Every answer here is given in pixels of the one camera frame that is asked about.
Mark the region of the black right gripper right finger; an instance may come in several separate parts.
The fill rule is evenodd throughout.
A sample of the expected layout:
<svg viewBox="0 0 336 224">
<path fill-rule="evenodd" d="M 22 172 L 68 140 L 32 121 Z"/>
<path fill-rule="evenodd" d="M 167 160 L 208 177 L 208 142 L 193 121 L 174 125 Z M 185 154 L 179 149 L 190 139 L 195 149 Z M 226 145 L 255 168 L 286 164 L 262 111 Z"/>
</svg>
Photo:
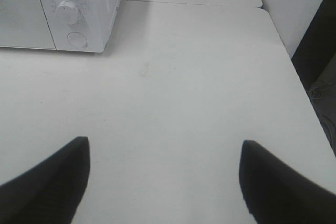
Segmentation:
<svg viewBox="0 0 336 224">
<path fill-rule="evenodd" d="M 242 144 L 239 185 L 257 223 L 335 223 L 335 194 L 252 140 Z"/>
</svg>

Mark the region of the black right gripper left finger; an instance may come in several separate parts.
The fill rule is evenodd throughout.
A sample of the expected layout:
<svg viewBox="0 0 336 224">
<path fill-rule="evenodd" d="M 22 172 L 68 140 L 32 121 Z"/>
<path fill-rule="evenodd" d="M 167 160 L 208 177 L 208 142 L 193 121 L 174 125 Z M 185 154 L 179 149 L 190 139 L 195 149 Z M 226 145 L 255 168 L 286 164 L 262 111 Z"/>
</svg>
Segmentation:
<svg viewBox="0 0 336 224">
<path fill-rule="evenodd" d="M 89 174 L 89 139 L 79 136 L 1 185 L 1 223 L 71 223 Z"/>
</svg>

